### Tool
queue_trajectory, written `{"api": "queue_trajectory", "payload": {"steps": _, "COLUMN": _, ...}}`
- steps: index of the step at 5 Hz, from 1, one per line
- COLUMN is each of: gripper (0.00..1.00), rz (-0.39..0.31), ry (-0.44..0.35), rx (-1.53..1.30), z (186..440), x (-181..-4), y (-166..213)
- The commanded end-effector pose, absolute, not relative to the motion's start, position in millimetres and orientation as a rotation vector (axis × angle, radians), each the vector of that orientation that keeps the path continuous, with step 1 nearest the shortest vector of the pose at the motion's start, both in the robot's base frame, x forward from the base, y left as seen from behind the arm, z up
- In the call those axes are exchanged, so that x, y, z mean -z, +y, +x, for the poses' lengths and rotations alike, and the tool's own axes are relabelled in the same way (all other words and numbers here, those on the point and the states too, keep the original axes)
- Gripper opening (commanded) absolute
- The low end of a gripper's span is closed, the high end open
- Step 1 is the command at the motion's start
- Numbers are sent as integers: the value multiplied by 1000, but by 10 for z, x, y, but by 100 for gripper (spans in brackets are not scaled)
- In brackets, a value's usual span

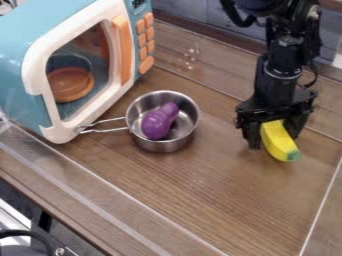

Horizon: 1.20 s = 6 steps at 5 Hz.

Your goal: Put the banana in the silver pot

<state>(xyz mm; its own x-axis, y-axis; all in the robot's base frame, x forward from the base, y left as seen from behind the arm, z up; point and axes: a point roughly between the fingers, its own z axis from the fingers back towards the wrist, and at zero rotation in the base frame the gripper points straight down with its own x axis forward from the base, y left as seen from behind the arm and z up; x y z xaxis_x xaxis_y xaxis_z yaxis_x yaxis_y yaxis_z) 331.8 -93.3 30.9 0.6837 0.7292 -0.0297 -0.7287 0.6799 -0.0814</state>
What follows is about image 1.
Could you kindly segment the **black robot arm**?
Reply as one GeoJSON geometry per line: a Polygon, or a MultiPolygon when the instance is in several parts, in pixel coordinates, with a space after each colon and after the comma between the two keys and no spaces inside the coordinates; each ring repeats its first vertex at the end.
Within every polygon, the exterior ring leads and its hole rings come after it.
{"type": "Polygon", "coordinates": [[[319,0],[219,0],[232,23],[247,28],[264,20],[267,51],[256,59],[253,93],[235,107],[235,127],[248,147],[260,147],[260,127],[280,120],[288,135],[299,136],[313,111],[317,92],[297,82],[301,71],[317,71],[320,54],[319,0]]]}

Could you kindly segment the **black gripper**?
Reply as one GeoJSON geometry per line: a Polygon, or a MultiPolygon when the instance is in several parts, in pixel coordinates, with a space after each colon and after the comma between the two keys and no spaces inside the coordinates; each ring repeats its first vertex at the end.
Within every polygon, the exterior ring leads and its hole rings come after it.
{"type": "Polygon", "coordinates": [[[235,108],[236,127],[252,150],[260,149],[260,124],[281,119],[284,129],[296,139],[313,111],[317,92],[297,84],[301,70],[293,73],[269,69],[267,55],[256,60],[252,96],[235,108]]]}

